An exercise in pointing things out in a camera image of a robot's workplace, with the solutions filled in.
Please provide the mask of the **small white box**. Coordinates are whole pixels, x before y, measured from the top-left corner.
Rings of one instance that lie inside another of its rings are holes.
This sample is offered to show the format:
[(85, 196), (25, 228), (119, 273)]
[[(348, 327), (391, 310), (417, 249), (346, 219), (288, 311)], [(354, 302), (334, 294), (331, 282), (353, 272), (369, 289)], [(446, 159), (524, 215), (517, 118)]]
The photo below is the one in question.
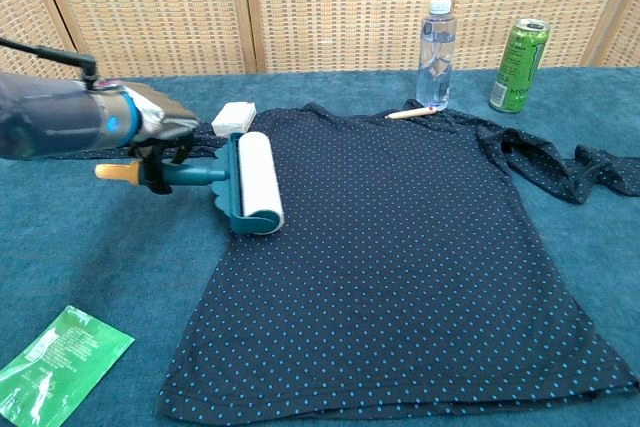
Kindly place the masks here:
[(246, 133), (256, 116), (253, 102), (228, 102), (211, 122), (213, 133), (217, 137), (228, 138), (234, 133)]

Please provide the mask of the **clear plastic water bottle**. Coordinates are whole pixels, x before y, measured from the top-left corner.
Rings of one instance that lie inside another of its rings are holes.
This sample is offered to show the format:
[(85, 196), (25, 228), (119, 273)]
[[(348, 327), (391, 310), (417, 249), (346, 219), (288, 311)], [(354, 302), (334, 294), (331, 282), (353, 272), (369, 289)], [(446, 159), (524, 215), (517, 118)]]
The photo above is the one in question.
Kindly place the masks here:
[(452, 0), (430, 0), (420, 30), (416, 100), (436, 111), (448, 106), (456, 30)]

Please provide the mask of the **green foil packet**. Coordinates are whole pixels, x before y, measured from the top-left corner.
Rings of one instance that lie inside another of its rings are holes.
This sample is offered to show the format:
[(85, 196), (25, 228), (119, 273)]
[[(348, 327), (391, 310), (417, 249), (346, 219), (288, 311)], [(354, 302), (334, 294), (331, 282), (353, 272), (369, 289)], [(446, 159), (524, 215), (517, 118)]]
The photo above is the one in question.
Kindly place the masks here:
[(0, 417), (15, 427), (61, 427), (134, 343), (68, 305), (0, 369)]

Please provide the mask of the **green drink can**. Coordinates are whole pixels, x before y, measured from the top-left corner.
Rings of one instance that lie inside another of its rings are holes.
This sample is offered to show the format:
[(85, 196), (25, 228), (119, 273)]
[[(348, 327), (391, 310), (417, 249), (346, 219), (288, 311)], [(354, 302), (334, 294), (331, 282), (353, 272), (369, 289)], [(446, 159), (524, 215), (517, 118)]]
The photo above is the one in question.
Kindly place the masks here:
[(550, 25), (539, 19), (523, 18), (513, 24), (489, 96), (494, 110), (522, 111), (549, 35)]

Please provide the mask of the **blue carpet table cover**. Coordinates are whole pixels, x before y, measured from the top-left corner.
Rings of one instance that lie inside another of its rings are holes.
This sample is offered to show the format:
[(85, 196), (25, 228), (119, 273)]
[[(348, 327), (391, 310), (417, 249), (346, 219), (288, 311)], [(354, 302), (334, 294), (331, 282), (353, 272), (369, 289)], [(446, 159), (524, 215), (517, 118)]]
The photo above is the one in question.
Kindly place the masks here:
[[(524, 110), (488, 104), (491, 70), (455, 71), (453, 109), (640, 156), (639, 68), (538, 71)], [(640, 198), (595, 187), (583, 205), (515, 176), (530, 218), (598, 332), (640, 374)], [(199, 427), (157, 412), (170, 358), (227, 245), (203, 188), (156, 196), (98, 180), (90, 161), (0, 160), (0, 368), (72, 305), (133, 344), (64, 427)]]

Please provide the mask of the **dark polka dot shirt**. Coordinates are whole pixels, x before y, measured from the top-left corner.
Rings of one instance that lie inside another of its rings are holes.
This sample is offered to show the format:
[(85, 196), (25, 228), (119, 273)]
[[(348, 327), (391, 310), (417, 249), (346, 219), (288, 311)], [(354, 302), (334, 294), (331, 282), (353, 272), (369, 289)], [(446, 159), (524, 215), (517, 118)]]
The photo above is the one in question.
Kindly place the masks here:
[(598, 332), (514, 177), (583, 205), (640, 198), (640, 156), (458, 112), (261, 114), (284, 227), (230, 234), (156, 399), (205, 425), (640, 424), (640, 374)]

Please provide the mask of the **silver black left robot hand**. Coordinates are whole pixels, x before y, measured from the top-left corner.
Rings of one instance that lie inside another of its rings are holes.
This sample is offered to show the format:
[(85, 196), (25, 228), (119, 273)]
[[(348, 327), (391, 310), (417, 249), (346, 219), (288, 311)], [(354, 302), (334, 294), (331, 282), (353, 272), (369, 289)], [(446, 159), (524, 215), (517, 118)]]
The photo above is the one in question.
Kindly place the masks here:
[(181, 103), (151, 86), (123, 82), (123, 92), (140, 114), (137, 133), (127, 148), (130, 157), (140, 161), (139, 184), (158, 195), (168, 195), (172, 187), (164, 179), (166, 149), (174, 149), (173, 164), (180, 165), (194, 146), (198, 117)]

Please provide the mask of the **teal white lint roller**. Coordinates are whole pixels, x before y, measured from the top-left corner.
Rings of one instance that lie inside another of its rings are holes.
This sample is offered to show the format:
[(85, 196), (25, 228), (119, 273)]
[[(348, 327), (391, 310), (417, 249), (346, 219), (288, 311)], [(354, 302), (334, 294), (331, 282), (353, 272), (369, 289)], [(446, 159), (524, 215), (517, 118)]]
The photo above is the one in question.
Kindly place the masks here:
[(187, 164), (133, 161), (100, 164), (99, 179), (125, 181), (166, 191), (173, 186), (208, 186), (215, 207), (236, 234), (268, 235), (284, 224), (275, 162), (269, 138), (262, 132), (233, 133), (215, 151), (209, 168)]

